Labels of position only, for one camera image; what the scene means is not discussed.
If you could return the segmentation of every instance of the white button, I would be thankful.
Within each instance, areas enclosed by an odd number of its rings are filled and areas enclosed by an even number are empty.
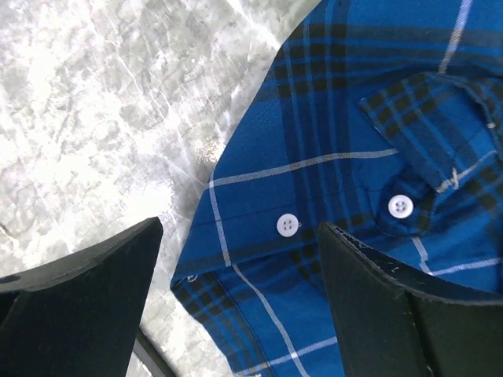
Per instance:
[[[299,220],[293,214],[283,214],[277,220],[276,229],[283,237],[291,237],[299,230]]]
[[[414,203],[408,196],[395,195],[387,204],[387,209],[394,218],[408,218],[414,210]]]

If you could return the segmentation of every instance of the metal surface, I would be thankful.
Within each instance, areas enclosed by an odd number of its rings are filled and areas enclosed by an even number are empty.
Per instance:
[[[142,327],[177,375],[231,375],[169,281],[229,136],[317,2],[0,2],[0,276],[159,216]],[[128,377],[146,373],[133,357]]]

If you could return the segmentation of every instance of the plaid pattern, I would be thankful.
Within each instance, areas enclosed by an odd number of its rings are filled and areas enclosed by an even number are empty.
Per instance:
[[[238,376],[343,376],[316,229],[501,291],[503,4],[323,0],[278,52],[171,288]],[[387,210],[413,199],[403,220]],[[300,221],[277,233],[285,214]]]

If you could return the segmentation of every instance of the mottled gray surface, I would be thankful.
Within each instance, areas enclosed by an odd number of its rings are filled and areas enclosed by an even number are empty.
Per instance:
[[[168,284],[229,136],[317,2],[0,2],[0,276],[159,216],[142,326],[180,376],[230,375]],[[133,357],[128,377],[148,375]]]

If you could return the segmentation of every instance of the blue plaid shirt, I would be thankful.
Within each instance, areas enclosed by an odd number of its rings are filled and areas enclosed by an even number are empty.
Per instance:
[[[323,0],[293,31],[171,284],[236,376],[344,376],[323,221],[425,273],[501,291],[502,73],[500,0]],[[409,217],[390,213],[394,195],[413,201]],[[283,214],[301,223],[294,236],[278,232]]]

